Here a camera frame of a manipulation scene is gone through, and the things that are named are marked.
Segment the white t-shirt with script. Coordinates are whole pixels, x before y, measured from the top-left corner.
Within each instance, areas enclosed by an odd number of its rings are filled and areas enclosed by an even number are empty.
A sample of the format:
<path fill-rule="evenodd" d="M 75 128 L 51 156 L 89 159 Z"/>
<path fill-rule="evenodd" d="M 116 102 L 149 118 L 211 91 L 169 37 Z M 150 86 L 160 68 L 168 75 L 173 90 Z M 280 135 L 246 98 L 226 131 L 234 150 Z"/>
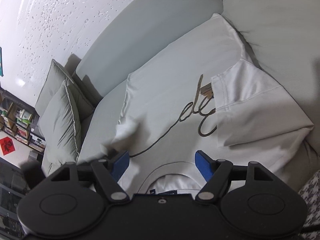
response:
<path fill-rule="evenodd" d="M 205 184 L 198 150 L 235 165 L 257 161 L 295 190 L 319 168 L 305 140 L 313 123 L 219 14 L 128 76 L 116 140 L 132 121 L 139 132 L 119 180 L 128 194 L 196 193 Z"/>

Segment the front grey cushion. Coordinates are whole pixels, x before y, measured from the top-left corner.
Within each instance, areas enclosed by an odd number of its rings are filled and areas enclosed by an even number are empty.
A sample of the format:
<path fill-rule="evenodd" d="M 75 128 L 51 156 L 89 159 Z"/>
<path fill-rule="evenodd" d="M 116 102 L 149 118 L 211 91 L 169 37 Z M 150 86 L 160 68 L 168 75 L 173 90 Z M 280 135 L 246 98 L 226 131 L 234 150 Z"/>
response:
<path fill-rule="evenodd" d="M 40 130 L 51 163 L 63 165 L 77 161 L 81 150 L 81 125 L 76 102 L 66 81 L 61 83 L 41 116 Z"/>

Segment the grey cushion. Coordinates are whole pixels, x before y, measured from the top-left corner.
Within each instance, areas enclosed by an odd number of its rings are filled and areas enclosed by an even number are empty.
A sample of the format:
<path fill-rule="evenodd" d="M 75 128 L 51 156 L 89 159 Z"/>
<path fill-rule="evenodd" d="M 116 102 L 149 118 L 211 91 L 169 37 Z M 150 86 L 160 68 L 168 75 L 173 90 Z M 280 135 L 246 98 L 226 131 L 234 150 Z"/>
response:
<path fill-rule="evenodd" d="M 35 104 L 35 110 L 39 116 L 44 114 L 48 103 L 59 90 L 62 82 L 65 80 L 67 83 L 74 84 L 74 80 L 67 70 L 65 70 L 65 68 L 57 61 L 52 59 L 45 83 Z"/>
<path fill-rule="evenodd" d="M 66 81 L 61 83 L 41 116 L 40 130 L 51 163 L 63 165 L 77 161 L 81 150 L 81 125 L 76 102 Z"/>

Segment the houndstooth patterned trousers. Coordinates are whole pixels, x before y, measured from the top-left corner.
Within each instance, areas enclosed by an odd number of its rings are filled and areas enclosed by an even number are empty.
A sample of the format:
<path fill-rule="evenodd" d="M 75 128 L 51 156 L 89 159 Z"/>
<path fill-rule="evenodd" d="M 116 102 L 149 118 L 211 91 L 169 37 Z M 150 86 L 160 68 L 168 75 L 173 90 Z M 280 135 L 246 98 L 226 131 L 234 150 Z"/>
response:
<path fill-rule="evenodd" d="M 308 207 L 304 226 L 319 225 L 319 171 L 300 189 L 299 195 L 305 200 Z"/>

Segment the bookshelf with books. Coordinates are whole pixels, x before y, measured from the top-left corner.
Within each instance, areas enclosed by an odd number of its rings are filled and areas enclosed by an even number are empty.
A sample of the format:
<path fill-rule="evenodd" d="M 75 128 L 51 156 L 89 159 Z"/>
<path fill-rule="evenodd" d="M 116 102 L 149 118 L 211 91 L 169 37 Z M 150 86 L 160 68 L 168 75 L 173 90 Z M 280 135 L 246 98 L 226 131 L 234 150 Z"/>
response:
<path fill-rule="evenodd" d="M 35 152 L 44 154 L 46 141 L 39 130 L 39 118 L 34 107 L 1 89 L 1 130 Z"/>

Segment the rear grey cushion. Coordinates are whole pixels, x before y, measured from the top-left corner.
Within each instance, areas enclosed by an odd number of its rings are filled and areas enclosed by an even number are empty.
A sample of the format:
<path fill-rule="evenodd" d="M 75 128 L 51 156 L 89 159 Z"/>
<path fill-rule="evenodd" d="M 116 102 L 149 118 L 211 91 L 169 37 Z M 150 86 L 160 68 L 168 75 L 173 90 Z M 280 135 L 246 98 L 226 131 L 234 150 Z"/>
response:
<path fill-rule="evenodd" d="M 44 114 L 48 103 L 59 90 L 62 82 L 65 80 L 67 83 L 74 84 L 74 80 L 67 70 L 65 70 L 65 68 L 57 61 L 52 59 L 45 83 L 35 104 L 35 110 L 39 116 Z"/>

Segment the grey sofa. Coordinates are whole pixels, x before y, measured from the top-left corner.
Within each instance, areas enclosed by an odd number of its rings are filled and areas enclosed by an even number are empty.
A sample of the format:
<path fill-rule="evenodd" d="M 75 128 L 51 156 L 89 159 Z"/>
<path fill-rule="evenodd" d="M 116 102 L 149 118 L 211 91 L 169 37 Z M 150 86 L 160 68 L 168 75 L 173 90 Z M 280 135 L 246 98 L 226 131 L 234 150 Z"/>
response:
<path fill-rule="evenodd" d="M 319 0 L 223 0 L 223 13 L 128 75 L 87 120 L 61 86 L 42 116 L 42 168 L 100 157 L 133 122 L 128 193 L 190 193 L 195 152 L 257 161 L 295 190 L 319 169 Z"/>

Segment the red paper wall decoration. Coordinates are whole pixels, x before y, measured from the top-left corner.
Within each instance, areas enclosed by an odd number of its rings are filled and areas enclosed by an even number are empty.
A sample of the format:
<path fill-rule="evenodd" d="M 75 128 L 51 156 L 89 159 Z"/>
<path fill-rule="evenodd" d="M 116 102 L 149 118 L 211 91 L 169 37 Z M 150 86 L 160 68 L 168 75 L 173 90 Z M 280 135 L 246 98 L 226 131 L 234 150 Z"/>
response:
<path fill-rule="evenodd" d="M 7 155 L 10 154 L 14 151 L 16 151 L 13 140 L 11 139 L 11 137 L 4 137 L 2 139 L 0 139 L 0 146 L 1 146 L 1 150 L 3 155 Z"/>

